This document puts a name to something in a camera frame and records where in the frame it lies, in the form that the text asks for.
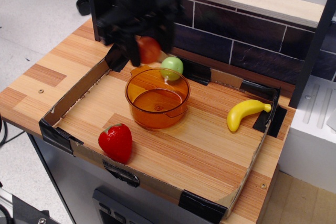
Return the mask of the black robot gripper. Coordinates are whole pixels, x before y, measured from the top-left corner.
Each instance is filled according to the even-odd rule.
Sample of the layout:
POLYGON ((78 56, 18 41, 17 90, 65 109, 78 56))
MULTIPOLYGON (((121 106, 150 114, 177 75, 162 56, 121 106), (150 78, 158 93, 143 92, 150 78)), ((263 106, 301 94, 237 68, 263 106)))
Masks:
POLYGON ((100 41, 115 43, 134 67, 141 64, 136 35, 151 35, 166 54, 173 48, 175 21, 183 13, 182 0, 114 0, 97 20, 100 41))

